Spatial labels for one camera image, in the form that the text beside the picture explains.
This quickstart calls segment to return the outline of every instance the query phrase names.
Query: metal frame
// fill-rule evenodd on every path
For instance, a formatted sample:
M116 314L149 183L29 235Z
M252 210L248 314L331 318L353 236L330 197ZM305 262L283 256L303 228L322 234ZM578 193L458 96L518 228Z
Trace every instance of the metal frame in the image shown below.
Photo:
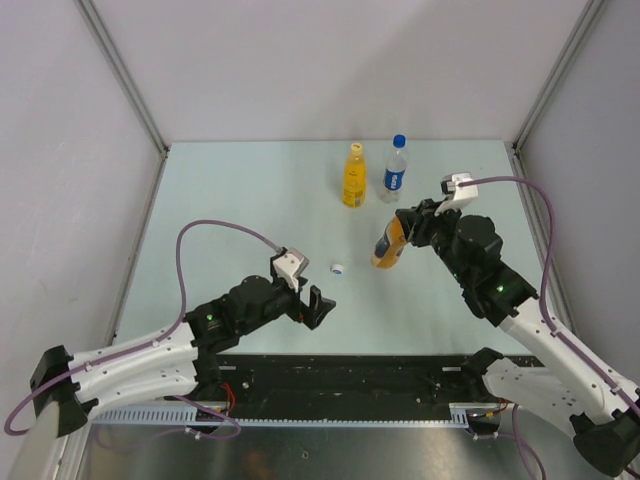
M224 408L224 403L207 403L210 408ZM394 428L468 428L467 408L495 409L495 404L451 404L449 412L451 420L399 420L399 421L355 421L341 420L254 420L250 418L234 418L243 427L389 427ZM95 425L166 425L190 427L215 427L219 420L199 420L197 409L190 405L133 405L110 410L98 416Z
M573 27L567 42L565 43L560 56L551 69L551 73L547 77L542 90L538 94L533 107L529 111L524 124L520 128L518 135L514 141L516 152L520 153L522 147L527 142L532 130L542 117L547 105L553 98L558 86L566 76L574 60L582 50L589 34L600 20L605 7L608 5L607 0L589 0L585 5L580 18Z
M505 144L505 148L507 149L513 174L516 177L529 178L524 162L522 162L521 156L516 153L515 148L508 143ZM538 253L538 258L540 259L540 263L544 264L549 250L549 226L546 220L546 209L529 187L518 184L518 191L520 192L520 199L522 200L524 213L527 217L529 228L531 229L531 235L536 247L536 252ZM558 313L562 323L573 332L576 332L572 309L566 291L562 286L555 262L551 264L549 279L548 289L554 310Z
M133 280L133 273L135 272L136 265L138 264L138 258L140 255L140 249L142 248L142 241L144 240L144 236L147 231L147 226L149 225L149 219L151 218L151 212L153 211L153 205L156 201L156 197L158 195L158 190L160 189L160 181L162 180L162 174L164 173L164 167L166 165L166 160L169 155L169 150L162 154L160 158L160 162L158 164L157 170L155 172L155 178L153 179L153 185L151 187L151 192L149 193L149 197L145 203L144 207L144 215L142 217L142 221L140 222L140 227L138 228L138 232L136 233L136 238L133 243L133 250L131 255L129 255L129 265L127 266L127 271L125 272L125 276L122 279L122 285L120 286L120 292L118 294L118 303L113 311L113 315L109 320L109 326L107 328L107 332L102 342L102 345L111 345L113 339L115 338L116 332L118 330L118 326L120 324L120 319L122 317L122 310L124 309L124 303L129 295L129 289L131 288L131 282Z
M47 476L47 480L76 480L84 449L89 439L91 425L86 425L83 429L69 435L63 447L64 451L59 456L59 461L53 466L55 473Z
M164 155L168 147L162 139L162 135L158 130L158 127L149 113L149 109L145 105L142 100L142 96L136 87L129 70L126 65L122 61L122 57L116 48L115 43L111 39L109 35L109 31L107 30L106 25L100 18L100 14L96 9L96 6L93 4L92 0L74 0L76 5L78 6L78 10L87 23L87 27L93 34L96 43L102 50L102 53L111 67L114 75L116 76L116 80L120 84L122 88L122 92L124 93L127 100L131 104L131 108L136 113L140 122L142 122L142 126L144 127L147 135L149 135L149 139L155 146L158 153Z

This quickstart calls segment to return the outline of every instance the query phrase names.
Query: yellow bottle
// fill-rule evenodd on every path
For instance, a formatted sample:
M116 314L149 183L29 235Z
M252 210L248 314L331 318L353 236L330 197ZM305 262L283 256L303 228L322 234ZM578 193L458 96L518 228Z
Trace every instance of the yellow bottle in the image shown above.
M347 207L359 207L364 204L367 193L367 164L361 143L351 144L351 153L344 166L342 182L342 201Z
M402 255L402 250L407 244L404 229L398 217L393 219L385 228L382 238L376 243L371 255L371 264L376 268L387 269L393 267Z

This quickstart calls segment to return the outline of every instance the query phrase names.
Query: water bottle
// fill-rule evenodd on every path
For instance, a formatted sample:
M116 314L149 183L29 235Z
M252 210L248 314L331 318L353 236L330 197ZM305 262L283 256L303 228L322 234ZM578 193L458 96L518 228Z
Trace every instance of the water bottle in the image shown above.
M404 172L407 169L409 152L405 148L407 139L404 135L393 137L393 150L387 160L387 167L384 171L384 190L382 200L386 203L397 202L400 198L400 189Z

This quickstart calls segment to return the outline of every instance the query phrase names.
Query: gray wall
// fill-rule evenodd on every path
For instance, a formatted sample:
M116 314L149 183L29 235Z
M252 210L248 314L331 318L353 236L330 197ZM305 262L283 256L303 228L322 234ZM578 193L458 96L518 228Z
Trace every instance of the gray wall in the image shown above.
M525 145L582 338L640 382L640 2L613 0Z
M71 0L0 3L4 421L46 348L104 341L159 158Z
M184 140L516 135L586 0L96 0Z

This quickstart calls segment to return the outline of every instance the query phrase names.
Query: bottle cap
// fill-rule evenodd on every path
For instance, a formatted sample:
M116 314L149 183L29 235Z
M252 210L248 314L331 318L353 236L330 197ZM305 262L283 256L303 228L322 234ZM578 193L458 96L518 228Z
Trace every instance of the bottle cap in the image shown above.
M407 143L407 139L404 135L396 135L393 137L393 146L396 148L404 148Z

